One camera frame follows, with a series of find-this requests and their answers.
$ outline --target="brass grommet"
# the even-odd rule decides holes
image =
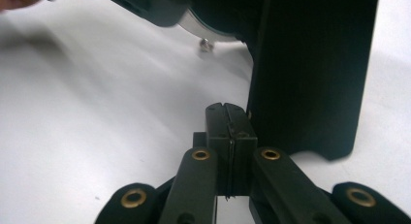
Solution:
[[[353,203],[360,205],[362,207],[367,207],[371,208],[377,204],[375,199],[367,192],[360,188],[349,188],[347,189],[347,197],[350,199]]]
[[[261,151],[261,155],[268,160],[277,160],[280,158],[280,153],[273,149],[265,149]]]
[[[139,195],[138,199],[131,199],[130,196],[137,194]],[[136,208],[139,205],[142,205],[147,199],[147,195],[140,188],[130,189],[124,196],[121,198],[121,205],[125,208]]]
[[[191,155],[195,160],[206,160],[209,158],[209,152],[204,149],[198,149]]]

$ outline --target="black plastic part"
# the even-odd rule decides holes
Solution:
[[[174,177],[169,179],[167,182],[163,183],[160,187],[156,188],[157,192],[157,205],[159,213],[163,211],[166,205],[167,198],[169,197],[170,190],[172,189],[174,183]]]
[[[135,207],[122,205],[123,196],[132,189],[141,189],[145,193],[145,201]],[[117,190],[97,217],[96,224],[147,224],[156,223],[159,216],[156,190],[146,184],[133,183]]]
[[[260,26],[264,0],[191,0],[192,13],[208,28],[247,39],[252,45]]]
[[[230,158],[234,142],[230,139],[227,126],[228,118],[224,107],[218,103],[205,109],[206,145],[217,152],[218,155],[218,185],[219,196],[229,193]]]
[[[195,147],[184,154],[160,224],[215,223],[217,162],[210,148]]]
[[[374,199],[373,206],[372,200],[370,201],[364,192]],[[354,196],[354,201],[353,198],[350,199],[349,193]],[[403,211],[378,192],[361,184],[353,182],[337,184],[332,190],[332,201],[353,223],[411,223],[411,219]]]
[[[353,148],[377,0],[266,0],[247,113],[259,145]]]
[[[232,186],[226,196],[248,196],[252,182],[252,155],[257,148],[257,137],[251,127],[245,111],[239,106],[225,104],[229,118],[229,132],[234,141],[232,155]]]
[[[248,196],[257,137],[245,111],[220,103],[205,109],[206,145],[218,153],[218,195]]]
[[[253,172],[260,185],[255,189],[263,191],[280,223],[350,223],[323,191],[280,149],[256,149]]]
[[[160,27],[176,25],[188,9],[189,0],[111,0]]]
[[[257,181],[253,182],[250,193],[249,208],[256,224],[279,224],[280,221],[272,209],[266,195]]]
[[[206,147],[206,132],[195,132],[193,134],[193,147]]]

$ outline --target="white table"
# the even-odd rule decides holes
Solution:
[[[411,214],[411,0],[380,0],[353,153],[293,158],[320,187],[368,185]],[[0,223],[93,223],[120,187],[174,176],[205,108],[246,106],[241,43],[201,53],[109,0],[56,0],[0,15]],[[251,223],[248,199],[218,223]]]

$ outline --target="screw head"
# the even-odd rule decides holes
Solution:
[[[207,39],[201,39],[200,49],[204,52],[211,52],[214,49],[214,45]]]

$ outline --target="black panel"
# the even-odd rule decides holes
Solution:
[[[356,136],[377,0],[266,0],[247,112],[259,145],[328,159]]]

